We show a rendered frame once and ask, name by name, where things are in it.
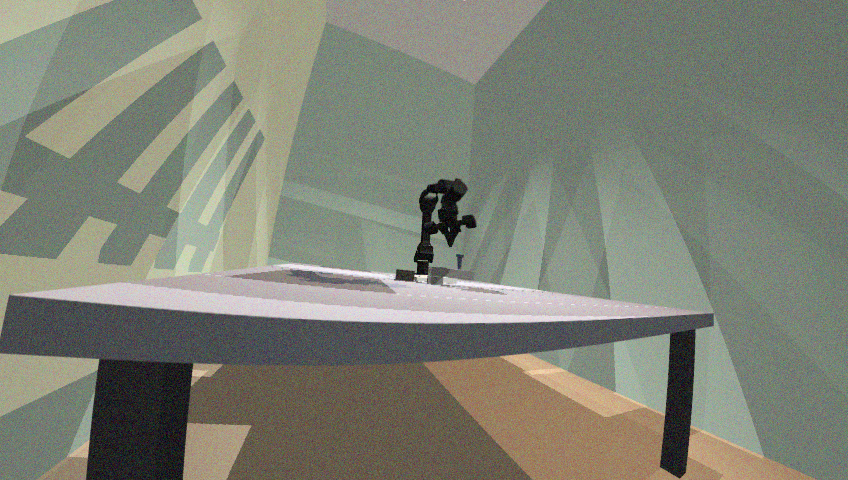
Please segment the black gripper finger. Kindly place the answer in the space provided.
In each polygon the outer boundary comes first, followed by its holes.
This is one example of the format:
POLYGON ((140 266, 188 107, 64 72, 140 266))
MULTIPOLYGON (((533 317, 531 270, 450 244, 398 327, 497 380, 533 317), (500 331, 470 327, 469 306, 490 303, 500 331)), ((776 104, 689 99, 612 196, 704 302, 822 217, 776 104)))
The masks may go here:
POLYGON ((444 235, 445 235, 445 238, 446 238, 446 240, 447 240, 448 246, 450 247, 450 232, 449 232, 449 230, 447 229, 447 227, 446 227, 446 226, 438 227, 438 229, 439 229, 439 231, 440 231, 442 234, 444 234, 444 235))
POLYGON ((452 247, 454 240, 455 240, 456 236, 458 235, 458 233, 461 232, 461 229, 458 226, 458 224, 449 225, 449 227, 450 227, 450 247, 452 247))

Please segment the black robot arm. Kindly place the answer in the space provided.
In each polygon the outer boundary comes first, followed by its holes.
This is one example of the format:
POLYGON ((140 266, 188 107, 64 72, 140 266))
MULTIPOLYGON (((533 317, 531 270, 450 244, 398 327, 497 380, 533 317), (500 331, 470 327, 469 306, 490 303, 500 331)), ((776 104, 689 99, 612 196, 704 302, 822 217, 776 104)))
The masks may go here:
POLYGON ((452 218, 456 220, 456 215, 459 214, 457 202, 460 201, 460 199, 467 191, 468 187, 466 186, 466 184, 463 183, 461 179, 456 178, 455 181, 441 179, 440 181, 438 181, 438 183, 428 184, 427 188, 421 193, 419 198, 419 204, 423 214, 421 242, 418 245, 414 256, 414 262, 417 262, 417 273, 415 273, 416 275, 428 275, 429 263, 433 262, 434 253, 433 246, 430 243, 430 234, 428 234, 423 229, 423 225, 426 222, 431 222, 432 212, 434 211, 438 202, 438 193, 444 194, 440 202, 442 203, 442 206, 447 204, 453 204, 450 208, 438 209, 438 218, 441 222, 442 219, 446 218, 452 218), (428 196, 428 193, 436 193, 436 197, 428 196))

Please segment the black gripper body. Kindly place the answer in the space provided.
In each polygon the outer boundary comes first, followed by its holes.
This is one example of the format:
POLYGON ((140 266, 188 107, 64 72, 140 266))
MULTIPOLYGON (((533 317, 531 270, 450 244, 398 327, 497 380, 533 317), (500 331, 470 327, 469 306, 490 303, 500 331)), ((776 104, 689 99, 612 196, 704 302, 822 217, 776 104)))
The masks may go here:
MULTIPOLYGON (((442 206, 442 208, 450 208, 450 207, 452 207, 452 205, 453 204, 447 204, 447 205, 442 206)), ((456 215, 456 220, 454 220, 452 218, 446 218, 446 219, 442 219, 442 222, 438 223, 438 224, 436 224, 434 221, 426 222, 423 225, 423 229, 428 234, 431 235, 431 234, 437 234, 438 233, 438 227, 441 227, 441 226, 446 226, 447 229, 449 228, 449 225, 453 225, 453 224, 458 224, 459 227, 461 225, 466 225, 466 227, 468 229, 477 227, 477 222, 476 222, 474 215, 471 214, 471 215, 462 216, 462 220, 458 220, 458 221, 457 221, 457 215, 456 215)))

